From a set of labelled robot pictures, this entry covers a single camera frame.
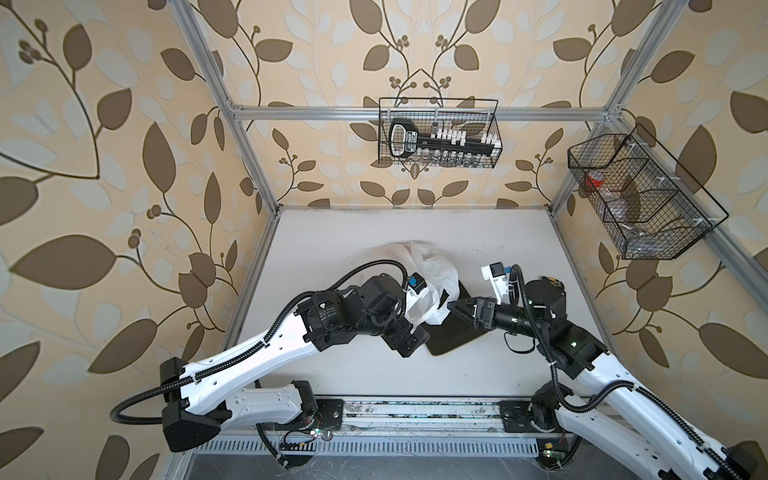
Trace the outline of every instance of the leaf wallpaper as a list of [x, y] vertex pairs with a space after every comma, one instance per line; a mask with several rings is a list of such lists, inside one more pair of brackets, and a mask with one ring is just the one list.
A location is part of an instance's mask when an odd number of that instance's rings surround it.
[[0, 1], [2, 478], [157, 474], [109, 411], [218, 349], [266, 225], [159, 7]]
[[191, 4], [238, 104], [474, 96], [511, 107], [601, 107], [660, 1]]
[[[720, 228], [768, 269], [767, 46], [765, 2], [690, 2], [624, 114], [713, 192], [731, 214]], [[618, 260], [578, 191], [558, 221], [633, 373], [723, 443], [764, 452], [768, 316], [708, 246], [671, 261]]]
[[[317, 123], [323, 129], [316, 128]], [[540, 207], [568, 172], [584, 122], [500, 122], [496, 167], [442, 168], [378, 158], [377, 131], [343, 121], [253, 121], [246, 127], [279, 204], [309, 207]]]

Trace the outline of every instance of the black wire basket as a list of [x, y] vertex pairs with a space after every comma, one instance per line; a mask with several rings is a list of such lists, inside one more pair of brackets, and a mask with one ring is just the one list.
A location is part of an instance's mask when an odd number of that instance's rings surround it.
[[379, 99], [379, 162], [391, 164], [391, 159], [403, 167], [495, 167], [504, 148], [496, 121], [498, 101], [435, 100]]
[[[668, 173], [650, 154], [674, 160]], [[728, 218], [723, 206], [664, 145], [638, 124], [568, 149], [568, 168], [621, 258], [672, 260]], [[707, 203], [717, 214], [707, 214]]]

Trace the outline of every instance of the plastic bag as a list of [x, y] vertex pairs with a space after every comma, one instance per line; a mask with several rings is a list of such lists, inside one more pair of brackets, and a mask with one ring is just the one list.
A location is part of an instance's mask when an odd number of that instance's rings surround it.
[[[402, 263], [408, 274], [417, 272], [427, 282], [427, 291], [422, 292], [419, 300], [408, 310], [406, 318], [414, 325], [428, 323], [439, 325], [448, 316], [448, 302], [458, 300], [458, 272], [456, 267], [435, 245], [423, 242], [391, 243], [375, 251], [368, 252], [366, 258], [377, 260], [389, 258]], [[351, 284], [362, 285], [372, 274], [362, 272], [352, 279]], [[440, 306], [442, 291], [448, 299]]]

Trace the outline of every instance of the white table surface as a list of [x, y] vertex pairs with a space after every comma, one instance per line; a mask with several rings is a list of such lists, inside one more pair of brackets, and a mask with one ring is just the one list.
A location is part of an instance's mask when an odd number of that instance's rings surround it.
[[[296, 294], [327, 288], [388, 243], [434, 243], [451, 260], [472, 296], [491, 296], [480, 267], [518, 263], [526, 280], [558, 278], [568, 295], [568, 319], [601, 338], [547, 213], [543, 210], [286, 210], [248, 309], [240, 341], [269, 328]], [[395, 267], [366, 271], [368, 276]], [[531, 340], [510, 337], [515, 349]], [[564, 373], [560, 378], [577, 393]], [[265, 387], [310, 381], [316, 395], [529, 396], [549, 380], [538, 352], [518, 355], [494, 331], [442, 356], [425, 346], [403, 359], [378, 337], [357, 336], [265, 376]]]

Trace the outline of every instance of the black cable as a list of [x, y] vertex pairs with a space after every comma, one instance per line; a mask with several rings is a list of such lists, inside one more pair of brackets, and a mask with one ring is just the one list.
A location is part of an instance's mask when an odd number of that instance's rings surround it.
[[509, 335], [509, 332], [504, 332], [504, 343], [507, 344], [507, 348], [510, 349], [512, 352], [520, 353], [521, 355], [524, 355], [526, 353], [531, 353], [534, 350], [536, 350], [536, 339], [533, 339], [533, 346], [530, 349], [527, 350], [515, 350], [512, 347], [509, 346], [509, 341], [507, 340], [507, 335]]
[[510, 275], [513, 275], [517, 280], [518, 288], [520, 290], [520, 300], [523, 302], [523, 311], [525, 312], [525, 316], [528, 318], [528, 322], [531, 324], [531, 329], [533, 330], [536, 340], [538, 340], [539, 346], [544, 351], [544, 357], [547, 359], [547, 362], [549, 362], [549, 371], [552, 377], [552, 389], [554, 390], [554, 395], [557, 397], [558, 402], [565, 409], [573, 413], [586, 413], [595, 409], [601, 402], [603, 402], [603, 400], [605, 400], [605, 397], [607, 397], [615, 389], [634, 388], [634, 383], [632, 382], [628, 382], [627, 380], [617, 380], [616, 382], [612, 382], [606, 385], [596, 396], [592, 397], [586, 405], [576, 406], [568, 403], [565, 400], [563, 392], [560, 390], [560, 381], [558, 380], [558, 367], [555, 366], [554, 356], [552, 355], [552, 351], [549, 349], [549, 343], [545, 341], [544, 336], [541, 334], [541, 330], [538, 328], [538, 323], [533, 317], [531, 301], [528, 299], [528, 292], [525, 289], [525, 279], [523, 278], [523, 272], [520, 266], [517, 264], [513, 265]]
[[226, 362], [222, 362], [218, 365], [212, 366], [208, 369], [202, 370], [198, 372], [195, 376], [188, 376], [184, 377], [182, 379], [174, 380], [173, 382], [166, 383], [165, 385], [155, 387], [153, 389], [149, 389], [146, 392], [139, 393], [138, 395], [134, 395], [130, 397], [129, 399], [126, 399], [120, 403], [118, 403], [111, 412], [109, 412], [109, 418], [112, 419], [113, 422], [117, 423], [123, 423], [126, 425], [160, 425], [163, 423], [163, 417], [134, 417], [130, 415], [123, 415], [123, 410], [127, 409], [130, 406], [136, 405], [137, 403], [141, 403], [144, 400], [149, 400], [155, 396], [163, 395], [164, 393], [172, 392], [176, 389], [181, 388], [182, 386], [189, 385], [190, 383], [194, 382], [195, 379], [204, 379], [207, 376], [211, 376], [214, 373], [221, 372], [222, 370], [228, 369], [233, 365], [236, 365], [237, 363], [242, 362], [246, 358], [252, 356], [254, 353], [260, 351], [262, 348], [265, 348], [267, 345], [269, 345], [270, 340], [275, 335], [275, 332], [277, 329], [280, 328], [280, 324], [283, 323], [283, 319], [285, 319], [286, 315], [296, 306], [298, 302], [301, 300], [304, 300], [307, 297], [310, 297], [314, 294], [314, 292], [303, 292], [299, 295], [296, 295], [294, 298], [291, 299], [290, 302], [288, 302], [287, 305], [283, 308], [283, 311], [280, 312], [280, 314], [277, 316], [277, 319], [275, 319], [275, 322], [272, 324], [269, 330], [264, 334], [264, 337], [259, 340], [256, 344], [251, 346], [248, 350], [241, 353], [238, 356], [235, 356]]
[[720, 454], [715, 452], [709, 446], [701, 448], [702, 445], [705, 445], [706, 442], [699, 436], [698, 433], [696, 433], [696, 430], [688, 422], [683, 420], [683, 417], [679, 416], [677, 412], [675, 412], [669, 405], [664, 403], [662, 399], [657, 397], [655, 393], [645, 389], [644, 387], [637, 387], [636, 391], [655, 403], [660, 409], [664, 410], [667, 415], [669, 415], [675, 421], [675, 423], [677, 423], [683, 429], [688, 437], [693, 440], [694, 443], [696, 443], [696, 447], [699, 447], [699, 450], [709, 455], [723, 470], [728, 472], [731, 478], [734, 480], [742, 480], [741, 475], [739, 475], [738, 472], [733, 469], [733, 467], [728, 465], [728, 463], [725, 461], [725, 459], [723, 459], [723, 457], [720, 456]]
[[544, 459], [539, 455], [536, 457], [536, 462], [541, 465], [542, 468], [545, 468], [547, 470], [561, 470], [565, 466], [567, 466], [574, 458], [574, 455], [576, 455], [576, 450], [578, 449], [579, 445], [581, 445], [581, 437], [576, 435], [576, 439], [574, 440], [573, 445], [568, 450], [568, 453], [565, 454], [565, 457], [563, 458], [562, 462], [559, 460], [555, 460], [554, 462], [548, 464], [544, 461]]
[[511, 274], [515, 275], [515, 278], [518, 281], [518, 287], [520, 289], [520, 298], [523, 302], [523, 310], [525, 311], [525, 315], [528, 318], [529, 323], [531, 324], [531, 328], [533, 329], [533, 333], [536, 337], [536, 339], [539, 342], [539, 345], [541, 346], [541, 349], [544, 351], [544, 356], [547, 359], [547, 362], [549, 362], [549, 369], [552, 377], [552, 389], [554, 390], [554, 395], [557, 397], [558, 402], [563, 405], [563, 407], [567, 410], [570, 410], [574, 413], [586, 413], [593, 409], [595, 409], [599, 403], [603, 402], [605, 400], [605, 397], [607, 397], [611, 392], [613, 392], [616, 389], [620, 388], [628, 388], [630, 390], [634, 389], [638, 393], [640, 393], [642, 396], [646, 397], [653, 403], [655, 403], [659, 408], [661, 408], [664, 412], [666, 412], [682, 429], [683, 431], [688, 435], [688, 437], [696, 443], [697, 447], [699, 447], [699, 450], [706, 453], [708, 456], [710, 456], [723, 470], [728, 472], [731, 478], [733, 480], [742, 480], [741, 475], [739, 475], [733, 467], [727, 464], [727, 462], [718, 454], [715, 452], [711, 447], [703, 446], [705, 445], [705, 441], [696, 433], [694, 428], [688, 424], [685, 420], [683, 420], [682, 417], [680, 417], [677, 412], [675, 412], [670, 406], [668, 406], [662, 399], [657, 397], [653, 392], [651, 392], [648, 389], [645, 389], [644, 387], [637, 387], [635, 389], [635, 384], [632, 382], [628, 382], [627, 380], [618, 380], [616, 382], [609, 383], [606, 385], [596, 396], [593, 396], [589, 402], [587, 402], [586, 405], [583, 406], [575, 406], [565, 401], [565, 397], [563, 396], [563, 392], [560, 390], [560, 382], [558, 381], [558, 369], [554, 365], [554, 357], [552, 355], [552, 351], [549, 349], [549, 344], [546, 343], [543, 340], [543, 335], [541, 334], [541, 330], [538, 328], [538, 324], [535, 322], [533, 318], [533, 312], [531, 311], [531, 303], [528, 300], [528, 293], [525, 291], [525, 280], [523, 279], [522, 270], [519, 265], [512, 266], [512, 272]]
[[400, 300], [400, 316], [406, 315], [406, 292], [408, 291], [408, 270], [406, 270], [405, 266], [403, 266], [402, 263], [400, 263], [397, 260], [390, 260], [390, 259], [382, 259], [382, 260], [374, 260], [372, 262], [364, 263], [363, 265], [358, 266], [351, 272], [347, 273], [345, 276], [341, 277], [339, 281], [331, 285], [331, 287], [328, 290], [336, 290], [344, 282], [352, 278], [357, 273], [362, 272], [366, 268], [370, 268], [371, 266], [376, 265], [394, 265], [400, 269], [400, 273], [402, 273], [402, 299]]

